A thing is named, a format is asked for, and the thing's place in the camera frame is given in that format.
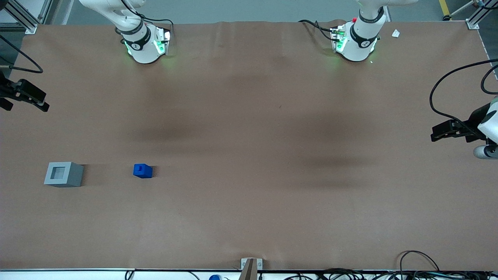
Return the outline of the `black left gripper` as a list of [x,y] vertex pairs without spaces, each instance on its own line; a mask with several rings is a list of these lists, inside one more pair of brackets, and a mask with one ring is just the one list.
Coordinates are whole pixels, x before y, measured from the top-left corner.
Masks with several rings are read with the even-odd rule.
[[467,121],[464,121],[468,126],[468,134],[466,128],[454,119],[448,119],[433,127],[433,132],[430,135],[431,142],[437,142],[445,138],[462,138],[465,137],[466,142],[474,142],[477,140],[485,141],[487,137],[478,129],[478,125],[487,115],[487,104],[472,111]]

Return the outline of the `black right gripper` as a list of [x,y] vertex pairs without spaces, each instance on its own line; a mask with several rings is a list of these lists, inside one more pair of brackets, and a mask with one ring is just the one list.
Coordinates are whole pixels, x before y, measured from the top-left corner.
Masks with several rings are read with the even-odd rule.
[[1,79],[1,102],[7,102],[7,99],[12,99],[20,102],[25,101],[25,98],[22,97],[21,94],[37,103],[36,106],[37,108],[39,108],[39,110],[42,110],[43,112],[47,112],[49,110],[50,105],[45,102],[46,93],[30,81],[20,79],[17,82],[14,82],[9,79]]

